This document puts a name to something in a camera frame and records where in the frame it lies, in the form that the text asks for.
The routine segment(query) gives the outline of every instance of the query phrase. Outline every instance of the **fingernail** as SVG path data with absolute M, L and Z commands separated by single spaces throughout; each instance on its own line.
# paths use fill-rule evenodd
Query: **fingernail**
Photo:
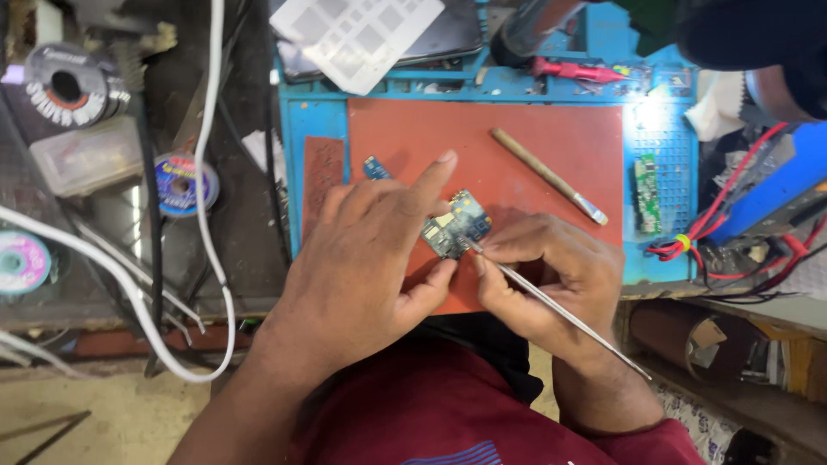
M 474 266 L 476 266 L 476 274 L 483 276 L 485 274 L 485 258 L 482 255 L 474 255 Z
M 449 150 L 437 158 L 437 161 L 440 163 L 445 163 L 446 161 L 451 161 L 454 157 L 457 156 L 457 153 L 453 150 Z

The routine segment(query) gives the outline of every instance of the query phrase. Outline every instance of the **white stencil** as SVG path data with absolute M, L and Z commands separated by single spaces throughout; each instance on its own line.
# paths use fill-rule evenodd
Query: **white stencil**
M 440 0 L 287 0 L 270 25 L 342 90 L 365 95 L 444 8 Z

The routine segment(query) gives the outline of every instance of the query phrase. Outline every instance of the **desoldering wick roll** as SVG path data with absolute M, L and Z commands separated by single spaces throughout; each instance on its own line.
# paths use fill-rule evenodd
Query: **desoldering wick roll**
M 40 287 L 51 272 L 46 245 L 27 232 L 0 230 L 0 295 L 19 295 Z
M 66 129 L 124 113 L 131 97 L 112 66 L 62 42 L 35 48 L 26 58 L 24 79 L 37 112 Z
M 182 152 L 173 152 L 155 161 L 155 178 L 158 179 L 160 211 L 173 218 L 196 214 L 195 159 Z M 210 209 L 218 198 L 220 184 L 215 170 L 206 162 L 203 165 L 204 205 Z

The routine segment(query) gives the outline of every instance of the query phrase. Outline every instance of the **yellow cable tie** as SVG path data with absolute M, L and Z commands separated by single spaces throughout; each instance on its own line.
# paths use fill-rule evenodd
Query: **yellow cable tie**
M 689 247 L 692 247 L 692 241 L 686 236 L 686 234 L 678 234 L 675 236 L 675 240 L 683 244 L 683 251 L 686 252 L 689 250 Z

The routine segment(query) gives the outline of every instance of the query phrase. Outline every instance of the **hand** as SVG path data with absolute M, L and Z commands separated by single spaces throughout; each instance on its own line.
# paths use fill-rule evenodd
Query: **hand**
M 261 344 L 282 354 L 279 363 L 317 369 L 323 380 L 431 314 L 447 297 L 455 261 L 442 261 L 423 284 L 399 292 L 426 217 L 450 211 L 438 196 L 456 166 L 456 152 L 448 151 L 410 188 L 395 180 L 333 188 L 256 341 L 266 334 Z
M 515 333 L 582 372 L 599 371 L 612 355 L 539 300 L 509 288 L 493 261 L 543 259 L 540 290 L 612 343 L 625 256 L 552 215 L 540 213 L 483 241 L 475 256 L 480 302 Z

